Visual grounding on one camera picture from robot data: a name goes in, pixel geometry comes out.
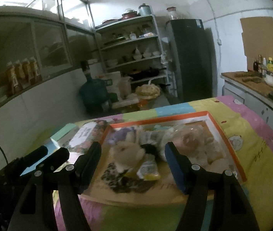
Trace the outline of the pink fluffy plush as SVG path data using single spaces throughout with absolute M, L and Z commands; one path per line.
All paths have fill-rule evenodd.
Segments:
M 179 153 L 186 156 L 200 151 L 213 141 L 214 137 L 211 132 L 201 124 L 179 125 L 175 128 L 171 139 Z

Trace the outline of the red pot on shelf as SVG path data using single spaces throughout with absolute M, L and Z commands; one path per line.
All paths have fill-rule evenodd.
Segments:
M 137 11 L 133 10 L 133 9 L 129 9 L 127 8 L 125 10 L 125 13 L 122 14 L 122 18 L 121 20 L 126 20 L 126 19 L 130 19 L 130 18 L 134 18 L 137 16 Z

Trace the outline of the beige plush toy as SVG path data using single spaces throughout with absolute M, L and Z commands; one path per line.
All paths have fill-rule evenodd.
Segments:
M 145 155 L 145 150 L 136 143 L 118 141 L 115 146 L 110 148 L 110 155 L 114 160 L 117 172 L 123 173 L 139 164 Z

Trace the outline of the yellow round basket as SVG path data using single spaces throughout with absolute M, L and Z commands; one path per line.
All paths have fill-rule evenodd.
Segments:
M 136 95 L 142 100 L 151 100 L 159 97 L 161 90 L 154 84 L 142 85 L 136 88 Z

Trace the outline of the glass jar on fridge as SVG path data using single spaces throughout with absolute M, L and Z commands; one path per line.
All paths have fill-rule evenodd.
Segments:
M 168 7 L 166 10 L 168 12 L 170 20 L 178 19 L 178 14 L 177 14 L 177 11 L 176 11 L 176 7 L 174 7 L 174 6 Z

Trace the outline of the leopard print cloth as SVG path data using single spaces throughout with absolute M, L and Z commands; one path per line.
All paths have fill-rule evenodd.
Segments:
M 114 162 L 108 164 L 101 180 L 114 193 L 146 193 L 156 184 L 156 181 L 146 181 L 126 176 L 126 171 L 119 173 Z

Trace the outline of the floral tissue pack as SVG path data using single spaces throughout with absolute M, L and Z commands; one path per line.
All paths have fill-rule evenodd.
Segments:
M 68 144 L 69 152 L 85 154 L 93 142 L 99 141 L 108 124 L 105 120 L 84 124 Z

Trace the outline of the orange rimmed cardboard box tray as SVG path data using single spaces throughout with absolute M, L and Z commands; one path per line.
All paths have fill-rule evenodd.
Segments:
M 189 193 L 246 181 L 244 169 L 213 116 L 207 112 L 109 125 L 102 154 L 82 197 L 107 205 L 184 203 Z

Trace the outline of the green white tissue box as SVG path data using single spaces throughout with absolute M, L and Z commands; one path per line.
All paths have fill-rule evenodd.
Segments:
M 76 124 L 69 123 L 53 134 L 50 139 L 56 148 L 65 148 L 69 145 L 69 142 L 78 130 L 79 127 Z

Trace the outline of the grey metal shelf rack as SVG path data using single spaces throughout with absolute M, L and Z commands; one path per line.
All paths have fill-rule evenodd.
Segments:
M 106 72 L 129 77 L 132 89 L 153 83 L 170 92 L 170 72 L 156 17 L 109 20 L 95 28 Z

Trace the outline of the black refrigerator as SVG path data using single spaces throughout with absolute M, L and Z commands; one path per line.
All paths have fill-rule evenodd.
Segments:
M 170 20 L 166 32 L 179 100 L 190 102 L 212 97 L 212 63 L 202 20 Z

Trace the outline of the floral white cloth bag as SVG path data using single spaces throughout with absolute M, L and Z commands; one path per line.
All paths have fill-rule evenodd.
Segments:
M 173 127 L 162 130 L 140 130 L 139 144 L 153 145 L 160 155 L 164 152 L 165 145 L 168 143 L 175 134 Z

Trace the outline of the colourful patchwork table cloth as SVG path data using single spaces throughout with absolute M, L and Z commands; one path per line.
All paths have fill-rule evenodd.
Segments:
M 232 96 L 193 101 L 116 115 L 137 121 L 155 117 L 208 111 L 228 137 L 247 181 L 243 190 L 261 230 L 273 230 L 273 130 L 253 110 Z M 116 207 L 81 199 L 92 230 L 175 230 L 184 204 L 169 207 Z

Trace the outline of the teal pot on shelf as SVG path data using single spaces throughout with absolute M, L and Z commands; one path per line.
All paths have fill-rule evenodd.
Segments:
M 139 6 L 139 13 L 141 16 L 148 16 L 152 14 L 152 11 L 149 5 L 143 3 Z

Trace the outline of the wooden kitchen counter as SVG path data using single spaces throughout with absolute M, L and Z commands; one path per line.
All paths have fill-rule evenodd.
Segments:
M 273 88 L 265 82 L 258 84 L 252 81 L 244 82 L 242 77 L 237 77 L 237 74 L 237 72 L 221 74 L 224 80 L 222 95 L 231 95 L 246 105 L 273 130 L 273 100 L 269 98 Z

